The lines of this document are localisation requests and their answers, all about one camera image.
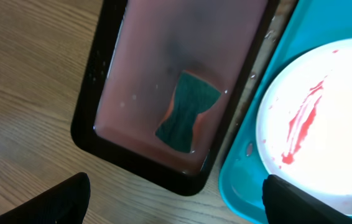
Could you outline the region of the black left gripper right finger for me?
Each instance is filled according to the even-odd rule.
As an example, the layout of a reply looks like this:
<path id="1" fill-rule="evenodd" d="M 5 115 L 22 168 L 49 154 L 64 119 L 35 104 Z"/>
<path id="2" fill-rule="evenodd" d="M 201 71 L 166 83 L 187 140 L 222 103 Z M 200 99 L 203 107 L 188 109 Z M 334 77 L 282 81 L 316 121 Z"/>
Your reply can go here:
<path id="1" fill-rule="evenodd" d="M 276 175 L 264 180 L 262 201 L 270 224 L 352 224 L 352 218 Z"/>

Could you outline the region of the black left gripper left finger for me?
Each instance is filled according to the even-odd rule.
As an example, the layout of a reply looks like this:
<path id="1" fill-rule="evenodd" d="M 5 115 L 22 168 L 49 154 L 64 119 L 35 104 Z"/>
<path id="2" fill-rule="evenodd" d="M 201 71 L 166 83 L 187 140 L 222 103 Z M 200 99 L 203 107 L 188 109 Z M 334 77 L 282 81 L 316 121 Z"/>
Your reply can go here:
<path id="1" fill-rule="evenodd" d="M 22 205 L 0 215 L 0 224 L 83 223 L 91 189 L 88 175 L 79 172 Z"/>

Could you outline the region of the white plate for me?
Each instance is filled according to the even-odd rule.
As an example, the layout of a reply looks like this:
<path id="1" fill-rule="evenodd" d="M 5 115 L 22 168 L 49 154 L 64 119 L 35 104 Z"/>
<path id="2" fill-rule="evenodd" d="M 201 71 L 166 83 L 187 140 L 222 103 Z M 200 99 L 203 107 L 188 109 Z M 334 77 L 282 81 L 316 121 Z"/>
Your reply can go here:
<path id="1" fill-rule="evenodd" d="M 268 173 L 352 216 L 352 39 L 312 49 L 276 76 L 256 141 Z"/>

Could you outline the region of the green orange sponge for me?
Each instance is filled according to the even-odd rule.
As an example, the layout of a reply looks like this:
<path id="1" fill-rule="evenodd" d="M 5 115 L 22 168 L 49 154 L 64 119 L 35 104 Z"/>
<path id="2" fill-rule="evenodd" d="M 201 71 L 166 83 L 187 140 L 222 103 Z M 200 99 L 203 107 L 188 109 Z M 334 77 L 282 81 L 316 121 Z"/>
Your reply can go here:
<path id="1" fill-rule="evenodd" d="M 173 150 L 189 153 L 198 115 L 208 111 L 220 96 L 213 85 L 182 72 L 172 96 L 170 114 L 161 122 L 155 135 Z"/>

